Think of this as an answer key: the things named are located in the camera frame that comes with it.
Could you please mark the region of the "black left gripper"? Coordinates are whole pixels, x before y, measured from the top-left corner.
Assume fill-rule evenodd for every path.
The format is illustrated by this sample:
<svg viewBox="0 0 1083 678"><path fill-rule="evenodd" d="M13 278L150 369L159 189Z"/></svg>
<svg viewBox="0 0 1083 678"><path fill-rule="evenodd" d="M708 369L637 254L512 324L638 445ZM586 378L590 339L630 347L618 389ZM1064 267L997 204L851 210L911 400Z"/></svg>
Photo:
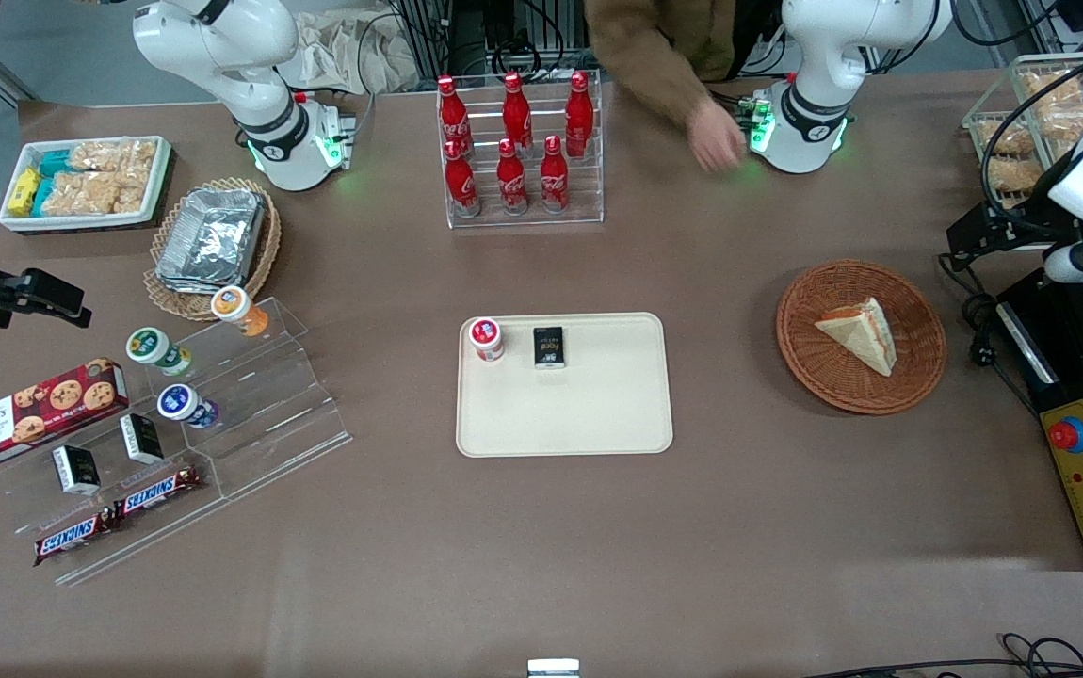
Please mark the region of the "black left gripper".
<svg viewBox="0 0 1083 678"><path fill-rule="evenodd" d="M980 203L945 229L945 239L950 263L973 263L999 250L1033 251L1045 261L1072 244L1072 218L1056 205L1023 205L1012 210L1012 218L1002 218L989 203Z"/></svg>

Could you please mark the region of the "bare person hand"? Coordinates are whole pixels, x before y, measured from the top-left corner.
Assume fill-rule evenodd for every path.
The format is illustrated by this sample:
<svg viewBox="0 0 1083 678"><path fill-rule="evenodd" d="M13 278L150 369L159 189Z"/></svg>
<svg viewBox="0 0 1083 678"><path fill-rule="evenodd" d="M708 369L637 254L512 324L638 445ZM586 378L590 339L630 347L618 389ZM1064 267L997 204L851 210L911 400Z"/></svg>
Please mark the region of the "bare person hand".
<svg viewBox="0 0 1083 678"><path fill-rule="evenodd" d="M687 142L706 171L732 170L745 155L745 140L734 116L709 95L687 116Z"/></svg>

